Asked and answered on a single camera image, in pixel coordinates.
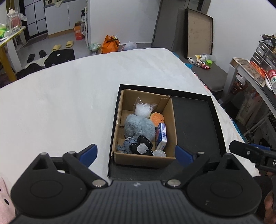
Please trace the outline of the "person's right hand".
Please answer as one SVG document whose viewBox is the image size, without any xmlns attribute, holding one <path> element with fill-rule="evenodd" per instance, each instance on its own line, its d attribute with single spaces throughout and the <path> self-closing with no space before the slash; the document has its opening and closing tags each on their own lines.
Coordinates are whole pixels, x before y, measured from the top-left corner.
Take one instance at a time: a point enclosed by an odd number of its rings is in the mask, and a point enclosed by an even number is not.
<svg viewBox="0 0 276 224">
<path fill-rule="evenodd" d="M 273 209 L 273 205 L 275 204 L 275 178 L 273 177 L 275 174 L 272 172 L 267 172 L 267 176 L 271 179 L 272 182 L 272 191 L 270 191 L 264 200 L 265 207 L 265 217 L 263 223 L 273 224 L 276 221 L 275 210 Z"/>
</svg>

